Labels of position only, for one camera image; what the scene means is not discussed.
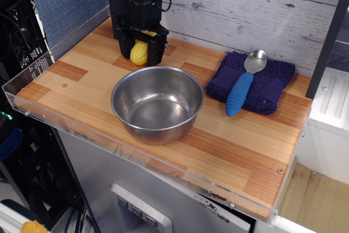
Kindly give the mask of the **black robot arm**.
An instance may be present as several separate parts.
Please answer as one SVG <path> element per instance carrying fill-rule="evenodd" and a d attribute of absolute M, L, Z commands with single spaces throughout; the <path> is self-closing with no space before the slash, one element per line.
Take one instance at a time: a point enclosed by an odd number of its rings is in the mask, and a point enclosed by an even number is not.
<path fill-rule="evenodd" d="M 147 65 L 155 66 L 162 60 L 169 31 L 161 22 L 163 0 L 109 0 L 114 37 L 124 58 L 130 58 L 136 41 L 147 46 Z"/>

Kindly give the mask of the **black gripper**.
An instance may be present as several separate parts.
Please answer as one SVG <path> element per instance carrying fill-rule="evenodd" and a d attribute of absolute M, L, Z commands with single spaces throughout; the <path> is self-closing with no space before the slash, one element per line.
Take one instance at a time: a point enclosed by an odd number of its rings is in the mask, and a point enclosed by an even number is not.
<path fill-rule="evenodd" d="M 163 0 L 129 0 L 129 12 L 127 15 L 117 14 L 117 25 L 169 34 L 169 31 L 160 24 L 162 13 L 165 11 L 162 2 Z M 117 39 L 122 56 L 130 58 L 135 38 L 130 33 L 118 31 Z M 147 66 L 158 65 L 167 48 L 167 36 L 150 37 L 147 42 Z"/>

